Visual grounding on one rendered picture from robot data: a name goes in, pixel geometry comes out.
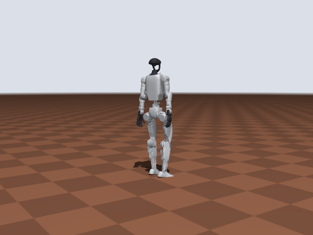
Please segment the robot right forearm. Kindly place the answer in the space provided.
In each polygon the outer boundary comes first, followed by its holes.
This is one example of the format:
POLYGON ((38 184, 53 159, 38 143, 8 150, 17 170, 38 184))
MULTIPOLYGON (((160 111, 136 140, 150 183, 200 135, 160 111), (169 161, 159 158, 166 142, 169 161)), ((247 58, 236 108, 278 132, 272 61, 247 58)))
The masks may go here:
POLYGON ((171 104, 171 101, 172 101, 172 93, 169 92, 168 93, 168 98, 166 99, 166 113, 167 113, 167 110, 170 111, 170 114, 172 113, 172 104, 171 104))

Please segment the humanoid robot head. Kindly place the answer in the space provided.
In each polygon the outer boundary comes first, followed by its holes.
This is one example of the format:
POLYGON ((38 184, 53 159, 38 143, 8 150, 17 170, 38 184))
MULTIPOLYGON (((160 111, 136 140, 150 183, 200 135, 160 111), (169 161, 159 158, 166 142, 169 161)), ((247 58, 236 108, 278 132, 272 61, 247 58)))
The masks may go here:
POLYGON ((157 74, 157 72, 160 70, 160 64, 161 64, 161 61, 157 58, 152 58, 150 61, 149 61, 149 64, 153 66, 153 69, 152 70, 152 73, 150 75, 155 75, 157 74), (158 70, 155 70, 155 66, 156 65, 159 65, 159 68, 158 70))

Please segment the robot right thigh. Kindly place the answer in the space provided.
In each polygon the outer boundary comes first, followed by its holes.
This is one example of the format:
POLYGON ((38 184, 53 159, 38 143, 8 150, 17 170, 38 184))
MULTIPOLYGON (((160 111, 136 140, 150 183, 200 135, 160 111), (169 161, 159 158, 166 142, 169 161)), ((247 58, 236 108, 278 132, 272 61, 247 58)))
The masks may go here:
POLYGON ((166 124, 167 124, 167 113, 166 112, 159 112, 159 120, 163 122, 163 132, 164 132, 164 136, 165 136, 165 140, 163 140, 161 143, 160 143, 160 146, 161 148, 163 149, 163 143, 165 141, 169 142, 169 144, 171 144, 171 140, 172 140, 172 134, 173 134, 173 127, 172 127, 172 123, 169 127, 166 128, 166 124))

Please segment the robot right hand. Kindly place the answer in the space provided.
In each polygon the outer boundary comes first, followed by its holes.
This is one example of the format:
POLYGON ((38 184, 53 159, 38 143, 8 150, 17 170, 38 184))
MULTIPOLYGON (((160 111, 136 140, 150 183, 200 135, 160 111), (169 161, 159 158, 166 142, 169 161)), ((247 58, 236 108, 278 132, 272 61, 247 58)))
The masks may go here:
POLYGON ((170 114, 170 111, 167 110, 167 116, 168 116, 168 118, 167 118, 167 124, 165 125, 166 128, 171 125, 171 115, 172 115, 172 114, 170 114))

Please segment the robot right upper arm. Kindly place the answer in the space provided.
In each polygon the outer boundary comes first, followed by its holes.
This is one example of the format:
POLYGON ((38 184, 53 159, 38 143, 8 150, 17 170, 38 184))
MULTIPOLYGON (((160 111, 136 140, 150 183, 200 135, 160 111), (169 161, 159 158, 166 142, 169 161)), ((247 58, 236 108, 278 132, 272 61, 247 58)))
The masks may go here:
POLYGON ((169 90, 170 90, 170 85, 169 85, 170 78, 168 76, 161 75, 160 79, 163 82, 165 98, 168 98, 168 93, 169 93, 169 90))

